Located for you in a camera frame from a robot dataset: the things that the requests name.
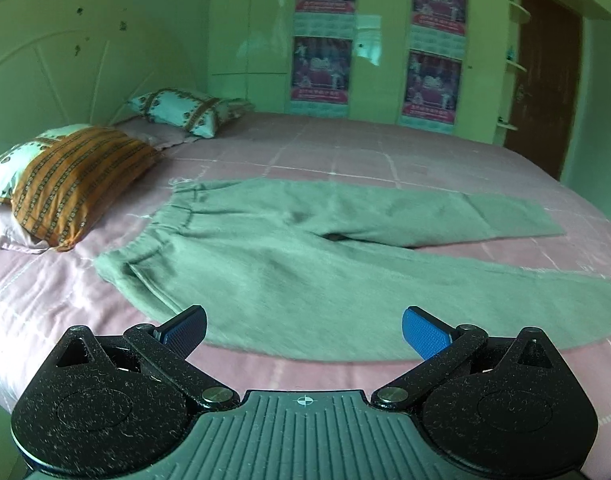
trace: bed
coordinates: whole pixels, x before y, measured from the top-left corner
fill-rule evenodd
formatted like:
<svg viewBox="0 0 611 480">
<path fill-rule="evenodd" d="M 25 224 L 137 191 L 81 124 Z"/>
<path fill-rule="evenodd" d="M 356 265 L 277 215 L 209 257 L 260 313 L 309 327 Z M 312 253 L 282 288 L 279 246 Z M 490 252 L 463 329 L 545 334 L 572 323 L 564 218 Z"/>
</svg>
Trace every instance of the bed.
<svg viewBox="0 0 611 480">
<path fill-rule="evenodd" d="M 76 122 L 153 132 L 165 126 L 130 118 L 122 104 L 162 86 L 195 85 L 177 43 L 120 0 L 0 0 L 0 30 L 0 150 Z M 165 150 L 164 160 L 73 251 L 0 250 L 0 404 L 12 410 L 68 327 L 85 324 L 95 334 L 111 335 L 147 321 L 103 282 L 93 260 L 137 237 L 174 183 L 254 177 L 530 198 L 566 229 L 565 236 L 423 251 L 611 277 L 611 223 L 513 152 L 399 126 L 252 113 L 215 139 Z M 611 338 L 563 355 L 599 416 L 599 435 L 584 471 L 591 478 L 611 478 Z M 293 362 L 210 346 L 200 346 L 189 361 L 240 393 L 253 388 L 370 393 L 415 365 Z"/>
</svg>

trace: door handle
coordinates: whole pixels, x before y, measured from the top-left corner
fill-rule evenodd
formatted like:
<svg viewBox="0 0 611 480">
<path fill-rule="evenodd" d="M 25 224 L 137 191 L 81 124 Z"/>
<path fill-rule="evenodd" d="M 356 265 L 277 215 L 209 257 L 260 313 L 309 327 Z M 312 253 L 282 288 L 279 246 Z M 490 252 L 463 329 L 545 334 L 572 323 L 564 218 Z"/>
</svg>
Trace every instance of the door handle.
<svg viewBox="0 0 611 480">
<path fill-rule="evenodd" d="M 517 103 L 521 103 L 523 98 L 526 95 L 532 97 L 532 94 L 530 92 L 526 92 L 525 87 L 522 84 L 520 84 L 519 87 L 517 88 L 517 93 L 514 96 L 514 101 Z"/>
</svg>

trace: screw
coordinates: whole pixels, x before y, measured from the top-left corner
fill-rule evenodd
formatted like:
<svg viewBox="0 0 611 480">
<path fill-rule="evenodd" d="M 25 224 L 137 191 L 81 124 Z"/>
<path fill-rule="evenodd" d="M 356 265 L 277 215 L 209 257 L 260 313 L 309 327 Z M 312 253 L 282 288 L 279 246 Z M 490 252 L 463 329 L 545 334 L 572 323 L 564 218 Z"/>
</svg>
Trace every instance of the screw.
<svg viewBox="0 0 611 480">
<path fill-rule="evenodd" d="M 396 404 L 397 402 L 406 400 L 408 398 L 408 392 L 396 386 L 386 386 L 378 391 L 377 397 L 388 404 Z"/>
<path fill-rule="evenodd" d="M 214 388 L 205 390 L 202 397 L 207 402 L 221 404 L 222 402 L 228 402 L 228 400 L 232 399 L 234 397 L 234 392 L 229 388 L 215 386 Z"/>
</svg>

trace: white patterned pillow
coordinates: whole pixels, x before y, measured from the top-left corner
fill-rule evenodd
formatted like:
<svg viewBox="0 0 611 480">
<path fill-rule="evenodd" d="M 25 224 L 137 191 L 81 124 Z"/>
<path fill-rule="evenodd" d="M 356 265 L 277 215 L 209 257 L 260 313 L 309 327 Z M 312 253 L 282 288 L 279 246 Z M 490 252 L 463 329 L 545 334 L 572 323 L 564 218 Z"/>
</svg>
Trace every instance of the white patterned pillow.
<svg viewBox="0 0 611 480">
<path fill-rule="evenodd" d="M 48 130 L 23 144 L 17 144 L 0 155 L 0 205 L 9 204 L 19 179 L 36 156 L 63 137 L 89 128 L 90 124 L 71 124 Z"/>
<path fill-rule="evenodd" d="M 243 99 L 220 99 L 195 91 L 162 88 L 128 101 L 148 121 L 172 124 L 190 134 L 211 139 L 218 129 L 252 109 Z"/>
</svg>

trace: shelf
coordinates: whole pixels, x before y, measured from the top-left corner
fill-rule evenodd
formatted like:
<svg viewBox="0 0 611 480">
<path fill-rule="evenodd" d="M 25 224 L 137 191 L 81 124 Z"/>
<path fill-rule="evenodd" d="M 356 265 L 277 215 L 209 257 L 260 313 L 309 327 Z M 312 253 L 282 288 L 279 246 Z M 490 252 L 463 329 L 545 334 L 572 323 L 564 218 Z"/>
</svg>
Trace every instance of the shelf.
<svg viewBox="0 0 611 480">
<path fill-rule="evenodd" d="M 527 73 L 527 68 L 525 68 L 524 66 L 521 66 L 519 63 L 515 63 L 514 61 L 511 61 L 509 59 L 506 59 L 506 68 L 508 70 L 513 71 L 513 72 L 516 72 L 517 70 L 521 70 L 521 72 L 526 72 Z"/>
<path fill-rule="evenodd" d="M 527 23 L 530 21 L 530 13 L 515 2 L 509 3 L 509 18 L 516 23 Z"/>
<path fill-rule="evenodd" d="M 497 128 L 503 128 L 504 130 L 511 130 L 513 132 L 518 130 L 516 126 L 512 126 L 512 124 L 505 124 L 505 123 L 497 123 Z"/>
</svg>

